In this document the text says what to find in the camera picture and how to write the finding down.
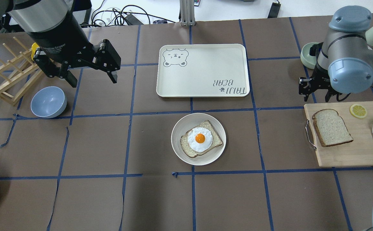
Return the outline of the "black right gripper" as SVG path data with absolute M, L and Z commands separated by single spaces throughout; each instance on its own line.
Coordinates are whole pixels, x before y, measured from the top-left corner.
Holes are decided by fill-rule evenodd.
M 336 101 L 341 102 L 346 100 L 350 95 L 350 93 L 348 93 L 345 97 L 339 98 L 342 93 L 335 91 L 335 89 L 332 88 L 327 70 L 319 66 L 318 61 L 314 68 L 314 72 L 310 77 L 299 78 L 299 94 L 303 96 L 305 102 L 308 101 L 309 96 L 316 90 L 327 90 L 325 102 L 329 102 L 330 98 L 333 96 L 336 97 Z

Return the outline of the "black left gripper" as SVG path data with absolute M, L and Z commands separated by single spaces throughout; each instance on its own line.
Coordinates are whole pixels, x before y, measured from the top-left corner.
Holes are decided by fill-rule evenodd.
M 67 14 L 48 30 L 33 32 L 32 38 L 44 53 L 35 54 L 33 60 L 48 77 L 60 77 L 76 88 L 78 80 L 68 67 L 91 67 L 106 72 L 110 80 L 117 83 L 117 71 L 121 67 L 119 54 L 107 39 L 91 44 L 73 15 Z

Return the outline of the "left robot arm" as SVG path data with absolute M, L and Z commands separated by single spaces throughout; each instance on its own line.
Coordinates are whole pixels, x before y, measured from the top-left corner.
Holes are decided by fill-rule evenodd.
M 117 82 L 121 57 L 107 39 L 91 44 L 65 1 L 0 0 L 0 19 L 5 13 L 38 44 L 33 60 L 47 77 L 75 88 L 77 79 L 69 68 L 91 67 Z

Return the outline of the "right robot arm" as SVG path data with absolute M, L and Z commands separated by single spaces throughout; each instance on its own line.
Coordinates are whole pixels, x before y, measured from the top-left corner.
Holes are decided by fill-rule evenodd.
M 311 57 L 314 72 L 299 78 L 299 94 L 307 101 L 316 90 L 326 90 L 325 101 L 332 96 L 360 93 L 373 88 L 372 13 L 363 6 L 338 9 L 329 22 L 322 43 L 304 46 L 301 61 Z

